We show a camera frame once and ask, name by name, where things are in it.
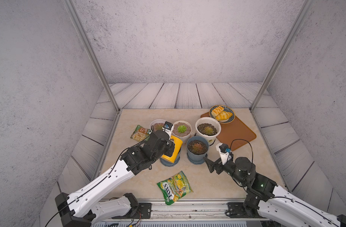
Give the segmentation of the yellow plastic watering can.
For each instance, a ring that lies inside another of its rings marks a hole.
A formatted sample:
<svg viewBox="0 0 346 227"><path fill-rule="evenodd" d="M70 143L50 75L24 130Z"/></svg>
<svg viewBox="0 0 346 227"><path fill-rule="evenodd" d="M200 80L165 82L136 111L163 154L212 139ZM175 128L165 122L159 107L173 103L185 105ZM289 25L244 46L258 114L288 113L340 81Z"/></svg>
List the yellow plastic watering can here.
<svg viewBox="0 0 346 227"><path fill-rule="evenodd" d="M160 160L167 162L169 165L170 164L173 165L179 159L180 150L183 145L183 141L175 136L171 136L170 141L173 143L172 146L169 148L167 154L164 154L160 157Z"/></svg>

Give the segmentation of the blue pot succulent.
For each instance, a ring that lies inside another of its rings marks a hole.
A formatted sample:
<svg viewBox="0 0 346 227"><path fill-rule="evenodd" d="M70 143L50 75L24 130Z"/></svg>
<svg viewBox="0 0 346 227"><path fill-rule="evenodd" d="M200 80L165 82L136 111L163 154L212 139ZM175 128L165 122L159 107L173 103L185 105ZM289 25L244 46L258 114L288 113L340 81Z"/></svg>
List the blue pot succulent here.
<svg viewBox="0 0 346 227"><path fill-rule="evenodd" d="M200 165L205 162L209 149L208 142L200 136L194 136L187 141L187 155L191 163Z"/></svg>
<svg viewBox="0 0 346 227"><path fill-rule="evenodd" d="M172 162L169 162L169 161L167 161L167 160L165 160L165 159L163 159L163 158L160 158L159 160L160 160L160 162L161 162L164 166L172 167L172 166L175 166L175 165L179 162L180 156L178 156L178 157L176 158L176 160L175 160L173 163L172 163Z"/></svg>

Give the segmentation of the white ribbed pot green succulent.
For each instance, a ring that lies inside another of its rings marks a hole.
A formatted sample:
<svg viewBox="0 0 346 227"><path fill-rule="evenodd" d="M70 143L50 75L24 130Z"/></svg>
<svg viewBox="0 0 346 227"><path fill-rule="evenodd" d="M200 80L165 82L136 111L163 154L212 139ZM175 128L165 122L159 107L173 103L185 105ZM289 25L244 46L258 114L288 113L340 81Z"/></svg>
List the white ribbed pot green succulent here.
<svg viewBox="0 0 346 227"><path fill-rule="evenodd" d="M186 144L192 134L192 126L186 121L176 121L173 124L173 135Z"/></svg>

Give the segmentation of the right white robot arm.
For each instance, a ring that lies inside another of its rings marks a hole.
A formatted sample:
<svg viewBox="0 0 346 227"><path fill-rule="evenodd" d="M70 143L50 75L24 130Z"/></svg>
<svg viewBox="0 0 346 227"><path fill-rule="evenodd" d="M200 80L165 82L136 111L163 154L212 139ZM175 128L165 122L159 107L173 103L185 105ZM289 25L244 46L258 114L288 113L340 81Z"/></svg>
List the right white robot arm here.
<svg viewBox="0 0 346 227"><path fill-rule="evenodd" d="M208 158L204 161L211 173L226 172L246 191L242 207L248 216L257 214L287 227L346 227L346 215L327 213L294 196L275 181L257 173L256 166L247 157L226 162Z"/></svg>

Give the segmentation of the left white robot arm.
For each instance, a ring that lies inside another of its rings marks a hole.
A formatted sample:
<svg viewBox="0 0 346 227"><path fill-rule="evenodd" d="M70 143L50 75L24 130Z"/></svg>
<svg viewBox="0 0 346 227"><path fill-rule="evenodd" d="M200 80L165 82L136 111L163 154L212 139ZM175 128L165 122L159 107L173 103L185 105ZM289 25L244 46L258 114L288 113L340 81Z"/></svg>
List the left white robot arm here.
<svg viewBox="0 0 346 227"><path fill-rule="evenodd" d="M106 218L135 218L139 202L132 193L102 202L101 199L123 182L151 168L161 156L172 157L179 148L178 139L169 132L152 132L147 140L126 148L116 163L98 178L74 193L61 193L55 198L64 227L90 227Z"/></svg>

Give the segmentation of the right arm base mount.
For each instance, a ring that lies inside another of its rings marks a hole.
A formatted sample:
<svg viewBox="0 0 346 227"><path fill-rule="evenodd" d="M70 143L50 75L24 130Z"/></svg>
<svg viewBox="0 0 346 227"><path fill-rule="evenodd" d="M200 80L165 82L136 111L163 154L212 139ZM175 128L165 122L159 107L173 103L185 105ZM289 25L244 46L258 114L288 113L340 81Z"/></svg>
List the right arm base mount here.
<svg viewBox="0 0 346 227"><path fill-rule="evenodd" d="M225 215L229 218L259 218L259 202L256 198L246 199L244 202L229 202Z"/></svg>

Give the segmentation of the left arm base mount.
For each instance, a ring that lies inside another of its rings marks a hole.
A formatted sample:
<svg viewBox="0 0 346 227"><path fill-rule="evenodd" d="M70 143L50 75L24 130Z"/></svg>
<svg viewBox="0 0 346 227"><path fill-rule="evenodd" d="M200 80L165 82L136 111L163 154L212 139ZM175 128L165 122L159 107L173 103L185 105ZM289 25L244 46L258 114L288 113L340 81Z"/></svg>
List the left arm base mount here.
<svg viewBox="0 0 346 227"><path fill-rule="evenodd" d="M124 216L124 218L130 219L150 219L152 211L152 203L150 202L138 202L136 197L132 193L124 194L130 202L130 210Z"/></svg>

